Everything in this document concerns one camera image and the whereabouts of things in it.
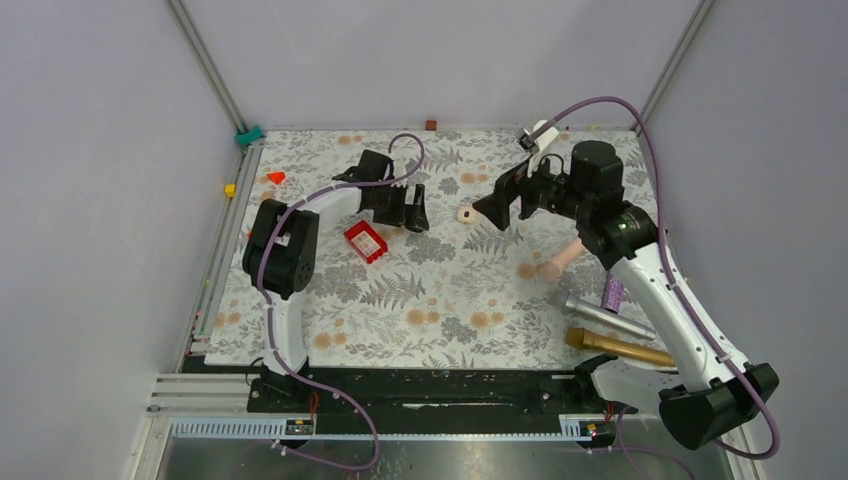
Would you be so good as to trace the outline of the beige earbud charging case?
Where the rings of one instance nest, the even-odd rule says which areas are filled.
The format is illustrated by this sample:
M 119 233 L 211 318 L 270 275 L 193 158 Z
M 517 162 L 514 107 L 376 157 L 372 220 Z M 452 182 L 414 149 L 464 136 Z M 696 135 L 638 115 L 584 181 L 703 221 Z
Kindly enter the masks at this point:
M 477 221 L 478 212 L 470 206 L 462 206 L 457 210 L 456 219 L 459 223 L 472 225 Z

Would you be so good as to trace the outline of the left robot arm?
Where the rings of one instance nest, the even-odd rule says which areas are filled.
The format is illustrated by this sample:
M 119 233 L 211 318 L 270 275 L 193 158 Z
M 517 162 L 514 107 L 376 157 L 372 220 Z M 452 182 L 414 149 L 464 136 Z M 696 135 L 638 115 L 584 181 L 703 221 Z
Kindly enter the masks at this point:
M 358 164 L 334 176 L 328 186 L 292 204 L 273 199 L 260 204 L 242 269 L 265 300 L 264 363 L 281 375 L 271 395 L 285 410 L 301 409 L 310 397 L 308 381 L 293 372 L 300 371 L 308 359 L 303 292 L 316 269 L 321 229 L 369 211 L 376 224 L 413 233 L 428 231 L 425 187 L 407 183 L 423 163 L 418 159 L 403 169 L 387 154 L 364 150 Z

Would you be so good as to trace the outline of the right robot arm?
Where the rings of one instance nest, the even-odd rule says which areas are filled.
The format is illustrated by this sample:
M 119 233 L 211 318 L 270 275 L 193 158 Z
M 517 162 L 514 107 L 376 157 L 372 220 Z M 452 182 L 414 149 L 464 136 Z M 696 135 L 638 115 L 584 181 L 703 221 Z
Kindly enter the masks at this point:
M 578 237 L 641 306 L 675 362 L 676 374 L 634 368 L 614 355 L 580 366 L 575 402 L 597 412 L 609 402 L 659 417 L 683 447 L 697 450 L 765 414 L 779 385 L 767 363 L 753 364 L 712 322 L 672 262 L 663 233 L 624 198 L 623 162 L 603 141 L 577 143 L 567 171 L 548 160 L 524 161 L 503 173 L 473 208 L 496 228 L 510 225 L 520 203 L 525 220 L 542 209 L 572 219 Z

